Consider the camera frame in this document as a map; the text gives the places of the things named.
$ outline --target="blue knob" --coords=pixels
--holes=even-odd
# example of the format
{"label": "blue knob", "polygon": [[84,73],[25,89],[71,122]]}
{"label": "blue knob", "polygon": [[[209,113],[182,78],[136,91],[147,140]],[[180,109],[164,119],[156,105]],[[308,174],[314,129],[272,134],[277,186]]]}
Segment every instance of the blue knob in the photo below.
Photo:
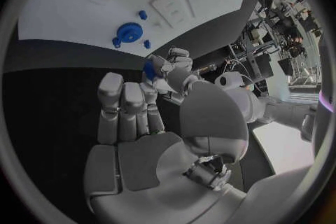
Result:
{"label": "blue knob", "polygon": [[144,20],[144,21],[148,18],[145,10],[139,11],[139,17],[141,18],[141,20]]}
{"label": "blue knob", "polygon": [[119,49],[122,45],[122,41],[119,38],[114,38],[112,43],[116,49]]}
{"label": "blue knob", "polygon": [[129,22],[127,24],[121,25],[118,28],[116,35],[117,37],[125,43],[132,43],[137,41],[143,34],[141,25],[134,22]]}
{"label": "blue knob", "polygon": [[143,43],[144,47],[146,49],[150,49],[151,48],[151,42],[149,40],[145,40],[145,42]]}

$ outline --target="blue object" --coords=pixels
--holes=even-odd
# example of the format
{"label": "blue object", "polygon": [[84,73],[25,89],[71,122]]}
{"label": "blue object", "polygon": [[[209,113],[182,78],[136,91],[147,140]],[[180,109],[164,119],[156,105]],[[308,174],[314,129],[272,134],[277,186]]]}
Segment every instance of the blue object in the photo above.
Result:
{"label": "blue object", "polygon": [[144,20],[144,21],[148,18],[148,16],[147,16],[145,10],[141,10],[141,11],[139,12],[139,17],[141,18],[141,20]]}
{"label": "blue object", "polygon": [[125,43],[132,43],[137,41],[143,34],[141,25],[134,22],[129,22],[127,24],[121,25],[116,36]]}
{"label": "blue object", "polygon": [[122,41],[119,38],[114,38],[112,43],[116,49],[119,49],[122,45]]}
{"label": "blue object", "polygon": [[149,40],[145,40],[145,42],[143,43],[144,47],[146,49],[150,49],[151,48],[151,42]]}
{"label": "blue object", "polygon": [[146,77],[153,81],[153,79],[156,77],[156,73],[153,67],[153,62],[151,60],[148,60],[144,63],[143,69],[144,73],[146,74]]}

